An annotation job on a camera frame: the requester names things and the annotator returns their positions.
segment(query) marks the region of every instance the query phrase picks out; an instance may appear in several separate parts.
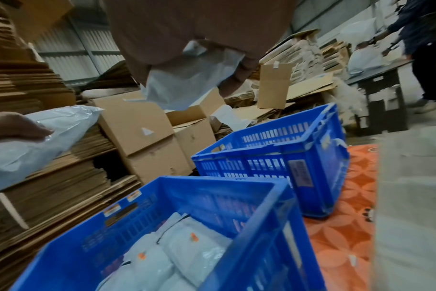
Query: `blue jacket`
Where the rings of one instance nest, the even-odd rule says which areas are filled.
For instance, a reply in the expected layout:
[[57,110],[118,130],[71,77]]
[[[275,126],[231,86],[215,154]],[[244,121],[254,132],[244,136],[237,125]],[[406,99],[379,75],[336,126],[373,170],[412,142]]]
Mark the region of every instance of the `blue jacket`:
[[402,29],[405,54],[412,55],[420,46],[436,41],[436,0],[408,0],[390,32]]

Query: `floral pattern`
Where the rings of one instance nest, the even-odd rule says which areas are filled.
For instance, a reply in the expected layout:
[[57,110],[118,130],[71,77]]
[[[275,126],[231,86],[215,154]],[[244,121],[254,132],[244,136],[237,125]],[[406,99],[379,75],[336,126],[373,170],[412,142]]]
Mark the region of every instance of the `floral pattern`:
[[368,291],[376,202],[375,145],[348,148],[351,164],[333,214],[305,219],[328,291]]

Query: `blue plastic crate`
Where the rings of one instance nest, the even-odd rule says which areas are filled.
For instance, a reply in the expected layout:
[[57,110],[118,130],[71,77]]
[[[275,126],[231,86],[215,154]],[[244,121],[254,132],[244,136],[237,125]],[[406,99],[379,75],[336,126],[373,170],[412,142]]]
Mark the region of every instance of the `blue plastic crate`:
[[325,290],[287,181],[160,177],[50,242],[11,291],[94,291],[175,211],[233,239],[199,290]]
[[236,131],[192,157],[201,176],[285,178],[305,216],[331,214],[349,153],[337,106],[328,104]]

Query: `table top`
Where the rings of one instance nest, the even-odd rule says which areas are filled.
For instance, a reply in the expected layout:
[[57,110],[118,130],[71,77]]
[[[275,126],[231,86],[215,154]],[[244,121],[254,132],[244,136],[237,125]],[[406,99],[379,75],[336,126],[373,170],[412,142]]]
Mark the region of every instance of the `table top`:
[[436,291],[436,127],[379,146],[374,291]]
[[391,64],[389,64],[387,66],[379,67],[379,68],[371,69],[371,70],[366,70],[358,76],[355,76],[355,77],[352,77],[348,80],[345,80],[345,83],[348,85],[352,85],[352,84],[358,83],[360,81],[363,81],[363,80],[366,80],[369,78],[373,78],[374,76],[380,75],[380,74],[385,73],[387,71],[397,69],[397,68],[402,67],[402,66],[409,64],[411,62],[412,62],[412,60],[399,59],[399,60],[392,62]]

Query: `packing tape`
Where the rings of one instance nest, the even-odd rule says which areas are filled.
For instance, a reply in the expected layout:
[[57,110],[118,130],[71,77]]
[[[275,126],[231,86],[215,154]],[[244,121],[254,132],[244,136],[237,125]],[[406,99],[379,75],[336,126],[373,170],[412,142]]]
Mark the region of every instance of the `packing tape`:
[[25,230],[30,229],[28,224],[23,220],[23,218],[20,216],[20,214],[17,212],[17,209],[12,205],[9,198],[4,193],[0,193],[0,201],[6,208],[6,210],[10,213],[12,218]]

